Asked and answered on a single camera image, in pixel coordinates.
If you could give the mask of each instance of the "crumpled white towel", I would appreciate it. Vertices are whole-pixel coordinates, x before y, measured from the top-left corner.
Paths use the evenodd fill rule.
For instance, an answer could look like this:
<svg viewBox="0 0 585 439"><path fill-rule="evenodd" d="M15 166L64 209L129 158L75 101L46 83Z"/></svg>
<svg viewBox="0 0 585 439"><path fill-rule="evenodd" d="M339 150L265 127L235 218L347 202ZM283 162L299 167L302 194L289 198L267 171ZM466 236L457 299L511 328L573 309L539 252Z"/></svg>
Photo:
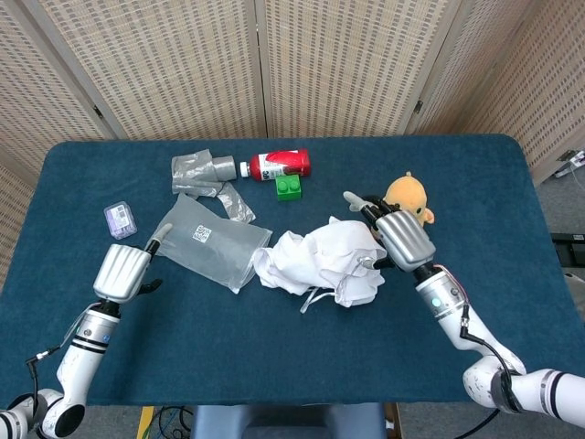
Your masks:
<svg viewBox="0 0 585 439"><path fill-rule="evenodd" d="M252 261L264 286L297 295L312 287L333 289L327 295L349 307L374 300L378 286L384 283L379 270L369 270L360 261L385 256L386 250L363 222L331 217L328 225L305 237L286 231L273 248L256 250Z"/></svg>

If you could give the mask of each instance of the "green block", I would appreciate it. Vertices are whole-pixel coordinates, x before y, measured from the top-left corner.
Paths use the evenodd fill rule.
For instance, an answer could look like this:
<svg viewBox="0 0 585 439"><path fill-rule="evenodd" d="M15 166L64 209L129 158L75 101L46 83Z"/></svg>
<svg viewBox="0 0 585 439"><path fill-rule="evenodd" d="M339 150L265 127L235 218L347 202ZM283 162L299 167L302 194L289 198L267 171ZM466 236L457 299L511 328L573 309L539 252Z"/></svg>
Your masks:
<svg viewBox="0 0 585 439"><path fill-rule="evenodd" d="M299 199L302 194L299 176L276 177L276 196L279 201Z"/></svg>

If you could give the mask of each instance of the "blue tablecloth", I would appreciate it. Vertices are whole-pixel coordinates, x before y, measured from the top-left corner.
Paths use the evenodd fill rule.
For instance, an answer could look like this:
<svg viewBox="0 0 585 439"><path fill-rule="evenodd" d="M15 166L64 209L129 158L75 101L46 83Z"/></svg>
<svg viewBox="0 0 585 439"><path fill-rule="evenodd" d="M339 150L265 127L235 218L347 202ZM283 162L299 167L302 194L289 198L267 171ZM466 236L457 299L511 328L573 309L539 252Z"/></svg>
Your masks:
<svg viewBox="0 0 585 439"><path fill-rule="evenodd" d="M255 224L305 234L349 212L344 190L383 195L407 170L423 182L436 223L436 262L466 286L495 336L529 370L585 375L585 332L564 283L527 166L502 135L280 140L69 142L49 153L0 298L0 391L5 406L32 391L25 359L58 343L95 299L93 280L114 239L103 209L124 200L144 245L173 206L174 155L209 148L236 161L308 148L303 198L278 202L273 182L238 179ZM225 212L216 199L204 204ZM238 295L157 257L163 286L122 308L90 403L465 401L462 373L478 360L450 344L413 289L387 271L370 305L345 309L263 288ZM60 389L64 352L39 363L41 388Z"/></svg>

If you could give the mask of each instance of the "label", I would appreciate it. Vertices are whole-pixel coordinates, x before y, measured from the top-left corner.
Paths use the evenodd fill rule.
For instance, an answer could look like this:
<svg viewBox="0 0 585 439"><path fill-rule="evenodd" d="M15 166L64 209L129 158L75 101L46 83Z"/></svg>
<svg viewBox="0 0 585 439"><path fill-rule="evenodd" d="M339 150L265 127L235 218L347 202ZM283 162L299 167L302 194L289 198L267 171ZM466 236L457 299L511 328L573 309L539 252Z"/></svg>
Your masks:
<svg viewBox="0 0 585 439"><path fill-rule="evenodd" d="M116 206L115 208L110 209L110 213L112 214L117 229L123 229L130 225L130 220L128 219L128 214L126 213L126 208L124 206Z"/></svg>
<svg viewBox="0 0 585 439"><path fill-rule="evenodd" d="M294 149L291 153L298 153L299 151ZM282 163L274 163L266 160L268 154L258 154L258 164L260 167L260 174L263 180L274 180L276 177L285 176L284 168L286 165Z"/></svg>
<svg viewBox="0 0 585 439"><path fill-rule="evenodd" d="M199 242L207 242L209 239L209 235L211 234L211 229L208 229L205 226L197 226L195 233L193 233L193 239Z"/></svg>

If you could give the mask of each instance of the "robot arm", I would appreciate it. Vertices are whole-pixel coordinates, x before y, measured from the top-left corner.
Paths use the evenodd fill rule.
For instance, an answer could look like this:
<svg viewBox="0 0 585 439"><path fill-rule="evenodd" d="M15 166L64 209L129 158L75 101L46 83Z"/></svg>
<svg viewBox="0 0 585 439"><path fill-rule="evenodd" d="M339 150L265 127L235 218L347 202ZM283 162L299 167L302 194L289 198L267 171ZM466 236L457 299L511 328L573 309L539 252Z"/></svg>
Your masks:
<svg viewBox="0 0 585 439"><path fill-rule="evenodd" d="M142 285L142 281L152 257L171 229L171 224L164 225L144 250L118 244L110 247L93 285L101 300L82 313L79 325L77 321L74 323L77 331L57 371L63 392L44 389L38 395L27 394L16 399L7 411L0 411L0 439L25 439L37 423L38 436L46 438L67 437L80 426L91 382L120 322L120 305L160 285L160 281L148 285ZM37 354L30 361L36 363L58 348Z"/></svg>
<svg viewBox="0 0 585 439"><path fill-rule="evenodd" d="M453 345L482 354L463 374L475 402L503 412L542 412L585 428L585 378L553 369L527 374L475 313L463 287L445 267L432 263L435 247L413 215L380 199L373 203L351 192L344 197L378 232L393 264L414 274L416 290Z"/></svg>

